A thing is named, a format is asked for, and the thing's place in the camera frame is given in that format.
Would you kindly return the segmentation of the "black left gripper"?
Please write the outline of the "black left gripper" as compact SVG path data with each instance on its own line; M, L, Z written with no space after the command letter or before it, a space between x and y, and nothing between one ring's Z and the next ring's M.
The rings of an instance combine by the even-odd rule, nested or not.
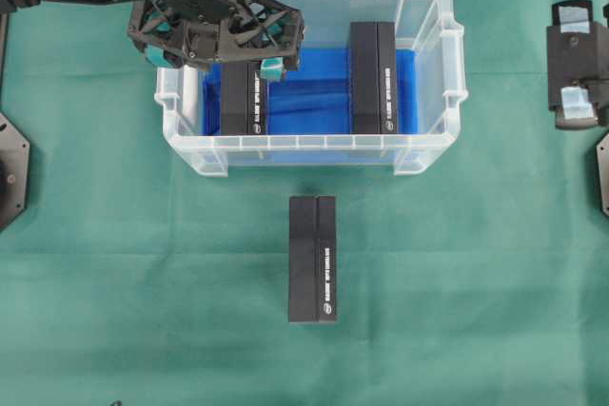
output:
M304 33L302 13L277 0L142 0L128 22L128 37L157 68L246 62L267 81L299 68Z

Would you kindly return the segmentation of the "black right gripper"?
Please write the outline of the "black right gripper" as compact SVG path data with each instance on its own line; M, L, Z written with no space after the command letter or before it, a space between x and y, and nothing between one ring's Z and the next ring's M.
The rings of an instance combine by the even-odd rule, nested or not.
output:
M591 0L552 5L546 28L548 109L557 129L608 125L608 26Z

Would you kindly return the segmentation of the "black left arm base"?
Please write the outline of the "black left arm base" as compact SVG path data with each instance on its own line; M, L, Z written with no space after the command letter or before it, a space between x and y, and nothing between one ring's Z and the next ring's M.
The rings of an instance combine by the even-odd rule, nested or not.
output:
M1 114L1 229L7 228L27 206L29 140Z

